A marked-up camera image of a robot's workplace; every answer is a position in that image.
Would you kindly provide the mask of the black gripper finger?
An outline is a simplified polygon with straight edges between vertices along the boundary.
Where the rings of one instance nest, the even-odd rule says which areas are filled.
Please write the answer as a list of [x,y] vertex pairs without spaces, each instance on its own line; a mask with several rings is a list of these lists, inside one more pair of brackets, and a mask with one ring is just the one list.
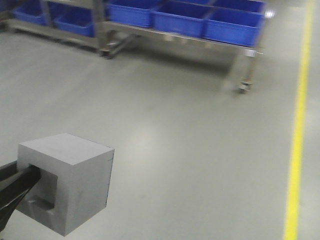
[[7,224],[12,213],[26,194],[41,179],[38,167],[29,167],[2,178],[0,181],[0,223]]
[[17,173],[17,161],[10,162],[0,167],[0,178],[9,178]]

